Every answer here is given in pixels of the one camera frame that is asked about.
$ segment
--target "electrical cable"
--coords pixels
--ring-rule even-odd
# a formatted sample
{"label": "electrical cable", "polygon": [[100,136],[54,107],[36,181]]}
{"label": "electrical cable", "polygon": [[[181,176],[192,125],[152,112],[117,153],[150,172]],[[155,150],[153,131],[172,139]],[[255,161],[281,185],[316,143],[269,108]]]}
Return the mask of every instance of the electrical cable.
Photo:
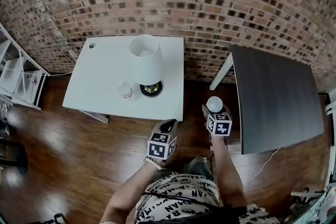
{"label": "electrical cable", "polygon": [[[0,69],[7,69],[7,70],[11,70],[11,71],[20,71],[21,70],[15,70],[15,69],[10,69],[10,68],[6,68],[6,67],[0,67]],[[64,73],[64,74],[53,74],[53,75],[50,75],[50,76],[64,76],[64,75],[67,75],[67,74],[71,74],[73,71],[71,72],[68,72],[68,73]],[[34,73],[27,73],[27,72],[23,72],[23,74],[28,74],[28,75],[35,75],[35,76],[43,76],[45,75],[44,73],[43,74],[34,74]]]}
{"label": "electrical cable", "polygon": [[269,156],[269,158],[268,158],[268,159],[264,162],[264,164],[262,165],[261,169],[260,169],[255,175],[253,175],[253,176],[250,177],[249,179],[242,180],[242,181],[249,181],[249,180],[251,180],[252,178],[254,178],[256,175],[258,175],[258,174],[261,172],[261,170],[263,169],[263,167],[266,165],[266,163],[272,158],[272,156],[273,156],[274,154],[276,154],[276,153],[279,151],[279,149],[281,149],[281,147],[278,148],[276,151],[274,151],[274,152],[272,153],[272,155]]}
{"label": "electrical cable", "polygon": [[[243,181],[243,182],[244,182],[244,181],[249,181],[249,180],[251,180],[252,178],[254,178],[255,176],[257,176],[257,175],[261,172],[261,170],[265,167],[266,163],[267,163],[267,162],[273,157],[273,155],[276,154],[280,149],[281,149],[281,147],[278,148],[276,151],[274,151],[274,152],[272,153],[272,155],[269,156],[269,158],[264,162],[264,164],[262,165],[261,169],[260,169],[256,174],[254,174],[254,175],[253,175],[252,177],[250,177],[249,179],[242,180],[242,181]],[[211,156],[210,158],[206,158],[207,161],[210,161],[210,170],[211,170],[211,172],[213,172],[213,171],[212,171],[212,159],[213,159],[214,156],[215,156],[215,154],[212,154],[212,156]]]}

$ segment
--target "white lampshade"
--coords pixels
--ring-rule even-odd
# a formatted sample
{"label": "white lampshade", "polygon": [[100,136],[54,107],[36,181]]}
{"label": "white lampshade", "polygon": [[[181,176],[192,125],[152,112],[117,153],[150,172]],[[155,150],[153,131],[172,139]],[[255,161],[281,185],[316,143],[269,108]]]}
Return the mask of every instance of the white lampshade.
{"label": "white lampshade", "polygon": [[149,86],[162,80],[163,57],[158,39],[141,35],[129,45],[135,82]]}

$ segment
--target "black bag strap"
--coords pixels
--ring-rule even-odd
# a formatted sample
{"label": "black bag strap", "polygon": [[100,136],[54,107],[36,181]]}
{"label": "black bag strap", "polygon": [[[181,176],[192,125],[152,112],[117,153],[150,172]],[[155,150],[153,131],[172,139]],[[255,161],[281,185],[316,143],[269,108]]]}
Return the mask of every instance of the black bag strap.
{"label": "black bag strap", "polygon": [[164,199],[170,199],[170,200],[188,201],[188,202],[191,202],[193,204],[206,206],[210,210],[218,208],[218,206],[210,205],[206,202],[201,202],[201,201],[198,201],[196,199],[183,197],[183,196],[164,195],[164,194],[160,194],[160,193],[144,193],[144,195],[152,195],[152,196],[156,196],[158,198],[164,198]]}

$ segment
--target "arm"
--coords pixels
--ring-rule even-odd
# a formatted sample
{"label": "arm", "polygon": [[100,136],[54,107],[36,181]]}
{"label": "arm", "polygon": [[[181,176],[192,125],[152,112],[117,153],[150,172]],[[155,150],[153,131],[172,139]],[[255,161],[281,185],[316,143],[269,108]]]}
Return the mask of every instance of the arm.
{"label": "arm", "polygon": [[211,140],[218,171],[219,193],[223,204],[232,205],[232,207],[246,206],[247,201],[244,196],[243,183],[226,149],[223,138],[212,136]]}
{"label": "arm", "polygon": [[158,169],[153,164],[145,163],[113,194],[100,222],[111,221],[124,224],[127,216],[151,183],[156,171]]}

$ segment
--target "shelving unit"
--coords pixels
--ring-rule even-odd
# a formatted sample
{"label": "shelving unit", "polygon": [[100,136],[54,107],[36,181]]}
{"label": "shelving unit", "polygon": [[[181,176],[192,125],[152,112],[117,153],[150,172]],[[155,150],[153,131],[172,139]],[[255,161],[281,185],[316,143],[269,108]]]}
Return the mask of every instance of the shelving unit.
{"label": "shelving unit", "polygon": [[[0,34],[6,38],[0,44],[0,100],[7,104],[20,104],[41,110],[38,106],[46,76],[50,74],[35,62],[10,36],[0,23]],[[5,60],[9,47],[13,45],[18,51],[18,57]],[[36,70],[25,71],[25,63],[30,62]]]}

